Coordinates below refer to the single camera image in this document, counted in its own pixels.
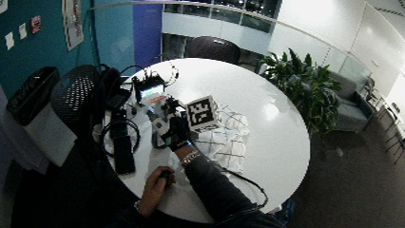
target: green leaves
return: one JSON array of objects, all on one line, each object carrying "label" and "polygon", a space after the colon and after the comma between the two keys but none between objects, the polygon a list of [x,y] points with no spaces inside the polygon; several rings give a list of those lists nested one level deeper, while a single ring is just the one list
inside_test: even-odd
[{"label": "green leaves", "polygon": [[268,64],[268,69],[261,76],[289,97],[311,136],[327,134],[339,121],[340,102],[335,90],[340,90],[341,85],[329,76],[329,66],[317,66],[311,54],[307,54],[304,62],[291,48],[289,54],[291,59],[287,52],[281,58],[275,53],[264,58],[261,63]]}]

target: poster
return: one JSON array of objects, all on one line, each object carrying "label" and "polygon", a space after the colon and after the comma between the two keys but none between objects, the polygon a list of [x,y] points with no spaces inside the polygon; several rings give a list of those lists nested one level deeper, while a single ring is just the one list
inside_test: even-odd
[{"label": "poster", "polygon": [[67,50],[72,50],[84,41],[80,0],[63,0],[63,26]]}]

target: bracelet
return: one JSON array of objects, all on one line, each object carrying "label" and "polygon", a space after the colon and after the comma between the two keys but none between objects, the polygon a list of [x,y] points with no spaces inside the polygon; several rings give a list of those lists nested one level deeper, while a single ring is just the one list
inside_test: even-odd
[{"label": "bracelet", "polygon": [[199,151],[193,150],[193,151],[183,158],[183,160],[181,160],[181,165],[183,165],[184,167],[187,167],[187,166],[191,164],[191,162],[192,162],[196,158],[199,158],[200,156],[201,156],[201,153],[200,153]]},{"label": "bracelet", "polygon": [[139,213],[140,213],[140,199],[139,199],[139,201],[136,201],[136,203],[135,203],[135,208],[138,209],[138,211],[139,211]]}]

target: hand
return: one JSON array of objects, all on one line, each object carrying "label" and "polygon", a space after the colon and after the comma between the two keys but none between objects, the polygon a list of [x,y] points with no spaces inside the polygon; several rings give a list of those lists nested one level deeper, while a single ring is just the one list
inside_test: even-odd
[{"label": "hand", "polygon": [[172,174],[175,171],[167,166],[159,166],[152,172],[143,189],[143,195],[139,202],[140,214],[150,218],[162,203],[164,190],[166,190],[166,179],[160,178],[163,172],[168,170]]},{"label": "hand", "polygon": [[189,125],[185,117],[179,117],[174,114],[168,115],[166,122],[151,110],[147,112],[154,127],[172,151],[189,144]]}]

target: white cube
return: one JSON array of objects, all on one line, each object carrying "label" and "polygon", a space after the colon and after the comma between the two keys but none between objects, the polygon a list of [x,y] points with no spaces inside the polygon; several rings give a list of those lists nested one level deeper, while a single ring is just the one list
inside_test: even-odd
[{"label": "white cube", "polygon": [[213,96],[207,96],[188,103],[187,112],[191,131],[201,133],[221,127]]}]

